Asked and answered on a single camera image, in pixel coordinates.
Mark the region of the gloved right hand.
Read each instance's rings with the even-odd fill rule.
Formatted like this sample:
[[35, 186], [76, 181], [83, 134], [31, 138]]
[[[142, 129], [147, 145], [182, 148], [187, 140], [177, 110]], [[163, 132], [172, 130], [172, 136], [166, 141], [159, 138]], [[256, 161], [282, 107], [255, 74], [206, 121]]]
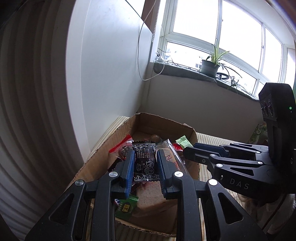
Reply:
[[281, 195], [276, 201], [264, 203], [241, 194], [238, 198], [243, 208], [258, 226], [269, 235], [274, 235], [289, 225], [295, 225], [295, 195]]

